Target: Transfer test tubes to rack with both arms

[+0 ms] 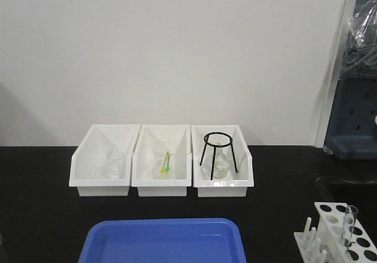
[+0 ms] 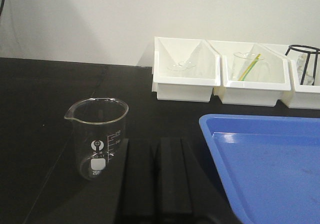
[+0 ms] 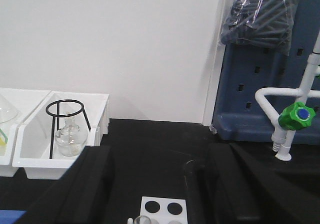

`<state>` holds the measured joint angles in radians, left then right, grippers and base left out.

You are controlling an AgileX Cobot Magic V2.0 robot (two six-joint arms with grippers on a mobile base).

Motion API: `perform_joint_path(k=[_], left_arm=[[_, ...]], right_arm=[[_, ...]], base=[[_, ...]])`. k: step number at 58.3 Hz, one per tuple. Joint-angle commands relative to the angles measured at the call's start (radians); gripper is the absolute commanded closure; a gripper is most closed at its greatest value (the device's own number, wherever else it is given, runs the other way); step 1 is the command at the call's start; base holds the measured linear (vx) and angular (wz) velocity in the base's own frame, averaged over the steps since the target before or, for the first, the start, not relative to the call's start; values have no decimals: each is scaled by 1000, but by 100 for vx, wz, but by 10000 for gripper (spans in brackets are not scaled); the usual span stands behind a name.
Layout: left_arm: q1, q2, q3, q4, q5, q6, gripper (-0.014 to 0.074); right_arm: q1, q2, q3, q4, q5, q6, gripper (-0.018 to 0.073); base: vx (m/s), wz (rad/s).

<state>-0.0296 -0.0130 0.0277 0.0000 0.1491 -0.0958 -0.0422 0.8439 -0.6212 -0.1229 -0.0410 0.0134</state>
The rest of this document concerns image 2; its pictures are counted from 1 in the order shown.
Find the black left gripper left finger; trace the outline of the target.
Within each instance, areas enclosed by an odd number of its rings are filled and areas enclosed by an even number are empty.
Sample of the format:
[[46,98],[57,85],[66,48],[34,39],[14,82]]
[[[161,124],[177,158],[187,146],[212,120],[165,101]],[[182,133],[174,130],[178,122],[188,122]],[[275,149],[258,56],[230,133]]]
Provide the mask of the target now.
[[149,140],[128,141],[121,223],[156,223],[155,155]]

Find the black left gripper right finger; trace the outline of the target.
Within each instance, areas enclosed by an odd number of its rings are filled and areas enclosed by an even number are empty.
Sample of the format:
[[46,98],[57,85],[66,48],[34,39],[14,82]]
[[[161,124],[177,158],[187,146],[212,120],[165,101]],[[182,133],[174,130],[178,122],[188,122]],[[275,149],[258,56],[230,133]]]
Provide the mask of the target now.
[[158,223],[239,223],[188,143],[163,137],[156,152]]

